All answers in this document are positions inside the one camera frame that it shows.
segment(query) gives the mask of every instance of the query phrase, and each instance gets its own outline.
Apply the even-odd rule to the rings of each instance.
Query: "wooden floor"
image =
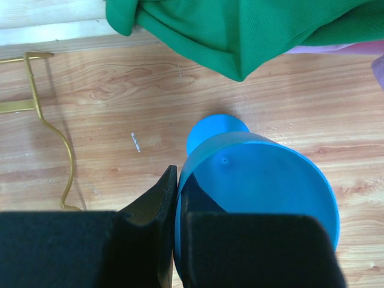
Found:
[[[56,55],[33,69],[46,119],[76,153],[68,204],[121,209],[168,165],[182,167],[198,120],[230,113],[320,167],[340,206],[349,287],[384,287],[384,92],[372,60],[285,55],[236,83],[158,44]],[[23,64],[0,65],[0,100],[29,97]],[[33,111],[0,118],[0,210],[59,209],[63,144]]]

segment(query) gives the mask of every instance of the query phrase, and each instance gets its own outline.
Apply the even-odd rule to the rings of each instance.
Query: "blue plastic cup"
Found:
[[[181,191],[193,173],[197,183],[228,213],[299,214],[319,221],[336,249],[340,218],[324,174],[308,158],[249,132],[239,119],[213,115],[187,140],[175,220],[175,262],[181,255]]]

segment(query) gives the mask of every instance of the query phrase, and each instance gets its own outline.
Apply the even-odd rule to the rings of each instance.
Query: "gold wire rack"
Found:
[[[56,127],[49,124],[44,118],[43,111],[40,106],[37,89],[36,89],[34,75],[32,73],[31,63],[30,63],[30,60],[32,59],[51,58],[51,57],[53,57],[53,54],[49,52],[28,52],[28,53],[25,53],[23,57],[0,59],[0,64],[24,62],[28,79],[29,79],[29,86],[32,92],[32,99],[0,102],[0,114],[36,110],[37,116],[40,119],[41,123],[43,123],[44,126],[51,129],[60,137],[60,139],[64,142],[65,148],[67,149],[69,162],[70,162],[70,173],[68,177],[68,182],[61,196],[60,206],[62,209],[68,210],[68,211],[81,211],[81,209],[78,207],[65,204],[65,200],[67,199],[68,193],[71,189],[71,186],[73,183],[73,177],[74,177],[75,163],[74,163],[73,150],[71,148],[69,141],[65,138],[65,136]]]

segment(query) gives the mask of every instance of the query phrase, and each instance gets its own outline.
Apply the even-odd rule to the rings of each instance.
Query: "green shirt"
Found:
[[[384,39],[384,0],[107,0],[106,16],[237,81],[297,45]]]

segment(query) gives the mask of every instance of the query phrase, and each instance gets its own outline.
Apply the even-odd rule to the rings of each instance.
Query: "purple fabric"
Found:
[[[296,46],[289,50],[287,53],[383,55],[384,40],[344,45]]]
[[[296,46],[287,53],[316,53],[338,55],[384,55],[384,40],[345,45]],[[384,89],[384,56],[372,63],[372,71]]]
[[[380,57],[379,59],[376,59],[372,63],[372,71],[378,83],[384,89],[384,56]]]

